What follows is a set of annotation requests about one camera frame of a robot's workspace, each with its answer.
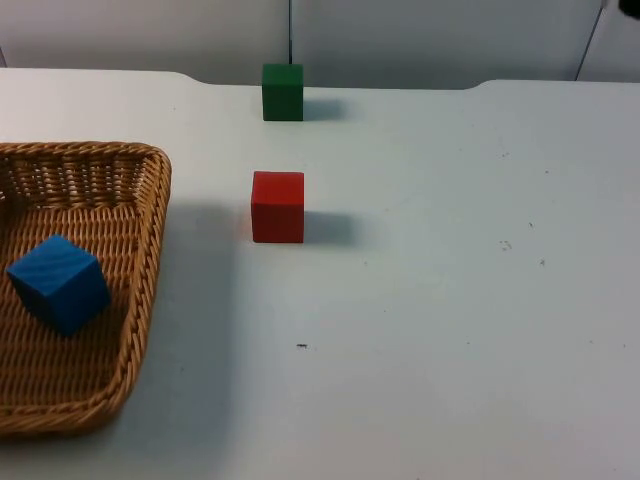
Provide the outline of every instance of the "white table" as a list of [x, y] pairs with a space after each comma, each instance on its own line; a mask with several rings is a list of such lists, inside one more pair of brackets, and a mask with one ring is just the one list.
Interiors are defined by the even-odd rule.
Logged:
[[[305, 97], [265, 123], [257, 87], [0, 71], [0, 141], [173, 163], [123, 414], [0, 445], [0, 478], [637, 479], [640, 86]], [[305, 172], [304, 245], [250, 241], [257, 169]]]

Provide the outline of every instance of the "black cable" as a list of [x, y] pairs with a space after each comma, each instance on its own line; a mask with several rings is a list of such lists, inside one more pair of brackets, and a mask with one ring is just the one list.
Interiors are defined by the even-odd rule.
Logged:
[[591, 34], [589, 35], [589, 40], [587, 41], [587, 46], [584, 47], [584, 52], [582, 52], [582, 58], [580, 59], [580, 64], [578, 65], [578, 70], [576, 71], [576, 78], [574, 81], [578, 81], [578, 77], [580, 76], [580, 70], [582, 70], [582, 66], [584, 65], [584, 61], [587, 58], [587, 53], [589, 52], [589, 47], [591, 46], [591, 42], [593, 41], [593, 36], [596, 33], [596, 28], [598, 27], [598, 23], [600, 22], [600, 18], [602, 17], [602, 12], [604, 12], [604, 7], [600, 7], [598, 11], [598, 16], [596, 17], [596, 21], [593, 22], [593, 28], [591, 29]]

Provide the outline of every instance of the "blue cube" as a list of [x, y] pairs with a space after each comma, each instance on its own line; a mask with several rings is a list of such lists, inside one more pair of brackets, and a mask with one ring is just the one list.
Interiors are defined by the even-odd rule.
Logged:
[[98, 259], [54, 235], [7, 268], [25, 308], [69, 337], [111, 301]]

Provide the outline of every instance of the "wicker basket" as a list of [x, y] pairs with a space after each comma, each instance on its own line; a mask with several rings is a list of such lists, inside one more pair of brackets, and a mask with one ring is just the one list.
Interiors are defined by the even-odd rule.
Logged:
[[[0, 435], [82, 433], [122, 407], [147, 344], [170, 178], [148, 145], [0, 144]], [[69, 339], [26, 312], [4, 273], [54, 233], [98, 257], [112, 295]]]

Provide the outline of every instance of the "wooden block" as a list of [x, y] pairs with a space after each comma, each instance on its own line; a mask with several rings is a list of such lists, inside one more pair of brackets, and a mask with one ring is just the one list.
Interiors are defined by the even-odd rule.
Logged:
[[253, 241], [304, 241], [304, 174], [254, 172], [251, 194]]
[[302, 121], [303, 88], [302, 65], [264, 65], [262, 118], [267, 121]]
[[59, 235], [31, 250], [7, 273], [27, 311], [66, 337], [110, 302], [98, 259]]

